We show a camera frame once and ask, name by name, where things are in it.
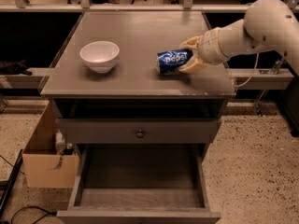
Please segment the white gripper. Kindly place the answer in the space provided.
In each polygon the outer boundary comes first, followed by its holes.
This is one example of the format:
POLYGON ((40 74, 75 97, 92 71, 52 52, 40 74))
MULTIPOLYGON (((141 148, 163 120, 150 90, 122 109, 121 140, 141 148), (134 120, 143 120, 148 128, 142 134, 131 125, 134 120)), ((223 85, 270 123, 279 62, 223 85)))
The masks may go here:
POLYGON ((178 68, 180 73, 193 74, 207 67, 207 63, 219 64, 228 61, 220 47, 220 28, 208 30, 202 36, 196 35, 182 42, 181 49, 198 50, 197 56, 192 56, 185 64, 178 68))

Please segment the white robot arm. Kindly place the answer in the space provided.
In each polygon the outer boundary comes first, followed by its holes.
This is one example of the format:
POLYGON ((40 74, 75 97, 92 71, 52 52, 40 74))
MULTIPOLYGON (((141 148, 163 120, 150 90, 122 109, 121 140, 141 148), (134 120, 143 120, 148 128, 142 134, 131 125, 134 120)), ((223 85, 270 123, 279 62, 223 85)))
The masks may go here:
POLYGON ((299 74, 299 21, 280 0, 257 0, 243 19, 194 36, 180 46, 192 51, 192 57, 178 69, 185 74, 237 55, 268 50, 276 51, 299 74))

